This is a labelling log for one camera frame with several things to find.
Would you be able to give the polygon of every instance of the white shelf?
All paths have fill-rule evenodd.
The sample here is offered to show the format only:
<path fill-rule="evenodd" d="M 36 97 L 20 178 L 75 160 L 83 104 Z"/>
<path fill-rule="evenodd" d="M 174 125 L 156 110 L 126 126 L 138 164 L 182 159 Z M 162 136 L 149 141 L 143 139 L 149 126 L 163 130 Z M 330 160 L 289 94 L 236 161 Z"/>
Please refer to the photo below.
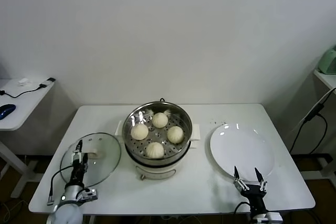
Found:
<path fill-rule="evenodd" d="M 329 89 L 336 87 L 336 75 L 320 73 L 318 70 L 314 74 L 319 78 Z"/>

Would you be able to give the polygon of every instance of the computer mouse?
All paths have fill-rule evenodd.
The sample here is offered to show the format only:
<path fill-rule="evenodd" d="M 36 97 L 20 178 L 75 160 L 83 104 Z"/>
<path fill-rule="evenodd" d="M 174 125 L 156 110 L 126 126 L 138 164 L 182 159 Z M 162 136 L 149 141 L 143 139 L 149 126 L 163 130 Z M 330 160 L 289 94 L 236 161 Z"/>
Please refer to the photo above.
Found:
<path fill-rule="evenodd" d="M 0 120 L 11 114 L 16 109 L 14 104 L 5 104 L 0 107 Z"/>

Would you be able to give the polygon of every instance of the stainless steel steamer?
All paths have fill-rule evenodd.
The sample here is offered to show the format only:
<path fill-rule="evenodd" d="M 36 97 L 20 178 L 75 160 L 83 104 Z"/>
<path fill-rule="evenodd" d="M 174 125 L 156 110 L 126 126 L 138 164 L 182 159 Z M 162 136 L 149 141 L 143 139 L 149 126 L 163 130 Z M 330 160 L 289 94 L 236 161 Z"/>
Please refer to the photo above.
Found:
<path fill-rule="evenodd" d="M 155 128 L 152 124 L 153 115 L 159 112 L 165 113 L 168 117 L 168 124 L 162 129 Z M 131 136 L 131 129 L 137 123 L 143 123 L 149 129 L 148 136 L 141 141 L 134 140 Z M 180 144 L 172 144 L 167 139 L 167 131 L 173 126 L 181 127 L 184 132 L 184 140 Z M 165 101 L 150 102 L 136 108 L 126 118 L 122 129 L 128 154 L 138 164 L 149 168 L 164 168 L 178 162 L 189 150 L 191 134 L 192 122 L 188 114 L 176 104 Z M 163 158 L 146 156 L 145 150 L 152 142 L 163 145 Z"/>

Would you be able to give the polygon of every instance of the steamed bun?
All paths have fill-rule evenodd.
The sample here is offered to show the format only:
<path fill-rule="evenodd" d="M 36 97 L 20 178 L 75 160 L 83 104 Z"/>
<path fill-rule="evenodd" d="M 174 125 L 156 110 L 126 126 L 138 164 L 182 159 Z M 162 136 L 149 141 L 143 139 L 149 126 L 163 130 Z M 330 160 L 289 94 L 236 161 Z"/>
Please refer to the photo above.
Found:
<path fill-rule="evenodd" d="M 161 158 L 164 155 L 163 145 L 160 143 L 150 143 L 146 148 L 147 157 Z"/>
<path fill-rule="evenodd" d="M 148 132 L 148 127 L 139 123 L 131 129 L 131 136 L 135 140 L 143 140 L 148 136 Z"/>
<path fill-rule="evenodd" d="M 173 144 L 179 144 L 183 141 L 184 133 L 181 127 L 173 126 L 167 131 L 168 140 Z"/>
<path fill-rule="evenodd" d="M 163 113 L 157 113 L 153 116 L 152 123 L 156 128 L 163 128 L 168 123 L 168 117 Z"/>

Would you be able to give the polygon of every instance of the black cable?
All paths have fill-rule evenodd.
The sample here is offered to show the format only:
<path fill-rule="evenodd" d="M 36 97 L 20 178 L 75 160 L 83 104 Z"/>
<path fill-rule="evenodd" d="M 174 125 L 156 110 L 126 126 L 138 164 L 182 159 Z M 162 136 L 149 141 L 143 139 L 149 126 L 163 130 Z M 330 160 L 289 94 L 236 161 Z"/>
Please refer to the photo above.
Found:
<path fill-rule="evenodd" d="M 75 197 L 75 199 L 77 199 L 77 197 L 78 197 L 78 195 L 82 192 L 82 191 L 86 191 L 87 193 L 90 191 L 90 189 L 89 188 L 87 188 L 87 187 L 85 187 L 85 188 L 83 188 L 83 189 L 81 189 L 81 190 L 79 190 L 78 191 L 78 193 L 76 194 L 76 197 Z"/>
<path fill-rule="evenodd" d="M 8 204 L 9 202 L 11 202 L 11 201 L 13 201 L 13 200 L 19 200 L 19 201 L 21 201 L 21 203 L 20 203 L 20 208 L 18 209 L 18 211 L 17 211 L 17 213 L 15 213 L 15 215 L 13 215 L 13 216 L 11 216 L 10 217 L 10 219 L 8 220 L 8 221 L 6 221 L 6 222 L 1 222 L 1 224 L 5 224 L 5 223 L 10 223 L 12 220 L 14 220 L 16 217 L 18 217 L 18 215 L 20 214 L 20 212 L 21 212 L 21 210 L 22 210 L 22 206 L 23 206 L 23 201 L 22 201 L 22 199 L 21 198 L 12 198 L 12 199 L 9 199 L 9 200 L 7 200 L 7 201 L 5 201 L 4 203 L 2 203 L 2 204 Z"/>
<path fill-rule="evenodd" d="M 28 90 L 28 91 L 25 91 L 25 92 L 22 92 L 21 94 L 18 94 L 17 96 L 12 96 L 11 94 L 8 94 L 8 93 L 6 93 L 6 92 L 4 92 L 3 94 L 6 94 L 6 95 L 8 95 L 9 97 L 11 97 L 11 98 L 18 98 L 20 95 L 23 95 L 23 94 L 25 94 L 25 93 L 29 93 L 29 92 L 34 92 L 34 91 L 36 91 L 36 90 L 39 90 L 39 89 L 41 89 L 42 88 L 42 86 L 39 86 L 38 88 L 36 88 L 36 89 L 34 89 L 34 90 Z"/>
<path fill-rule="evenodd" d="M 327 101 L 327 99 L 331 96 L 331 94 L 334 92 L 335 89 L 336 89 L 336 88 L 333 88 L 333 89 L 330 91 L 330 93 L 328 94 L 327 98 L 322 102 L 322 104 L 324 104 L 324 103 Z"/>
<path fill-rule="evenodd" d="M 324 137 L 326 136 L 327 130 L 328 130 L 328 123 L 327 123 L 326 119 L 323 117 L 323 115 L 321 115 L 321 114 L 317 114 L 317 116 L 320 117 L 320 118 L 322 118 L 322 119 L 324 120 L 324 123 L 326 124 L 326 125 L 325 125 L 326 127 L 325 127 L 325 129 L 324 129 L 324 133 L 323 133 L 323 136 L 322 136 L 321 140 L 320 140 L 319 143 L 315 146 L 315 148 L 314 148 L 310 153 L 308 153 L 308 155 L 309 155 L 309 154 L 312 154 L 312 153 L 313 153 L 313 152 L 320 146 L 320 144 L 322 143 Z"/>
<path fill-rule="evenodd" d="M 299 137 L 299 135 L 300 135 L 300 132 L 301 132 L 301 130 L 302 130 L 302 127 L 306 124 L 306 122 L 307 122 L 307 121 L 304 121 L 304 122 L 301 124 L 300 129 L 299 129 L 298 133 L 296 134 L 296 137 L 295 137 L 295 139 L 294 139 L 294 142 L 293 142 L 293 144 L 292 144 L 292 147 L 291 147 L 289 153 L 292 152 L 292 150 L 293 150 L 293 148 L 294 148 L 294 145 L 295 145 L 295 143 L 296 143 L 296 140 L 298 139 L 298 137 Z"/>
<path fill-rule="evenodd" d="M 59 171 L 57 171 L 52 177 L 51 177 L 51 182 L 50 182 L 50 191 L 49 191 L 49 196 L 52 196 L 53 195 L 53 181 L 54 181 L 54 178 L 55 178 L 55 176 L 57 175 L 57 174 L 59 174 L 60 172 L 62 172 L 63 170 L 66 170 L 66 169 L 69 169 L 69 168 L 71 168 L 71 167 L 73 167 L 73 165 L 69 165 L 69 166 L 67 166 L 67 167 L 64 167 L 64 168 L 62 168 L 62 169 L 60 169 Z"/>
<path fill-rule="evenodd" d="M 317 224 L 322 224 L 322 221 L 313 210 L 307 210 L 305 212 L 307 212 Z"/>
<path fill-rule="evenodd" d="M 233 224 L 235 223 L 235 217 L 236 217 L 236 213 L 237 213 L 238 208 L 239 208 L 241 205 L 244 205 L 244 204 L 245 204 L 245 205 L 249 205 L 249 206 L 251 206 L 250 203 L 249 203 L 249 202 L 246 202 L 246 201 L 242 201 L 241 203 L 239 203 L 239 204 L 236 206 L 235 211 L 233 212 L 233 221 L 232 221 Z"/>

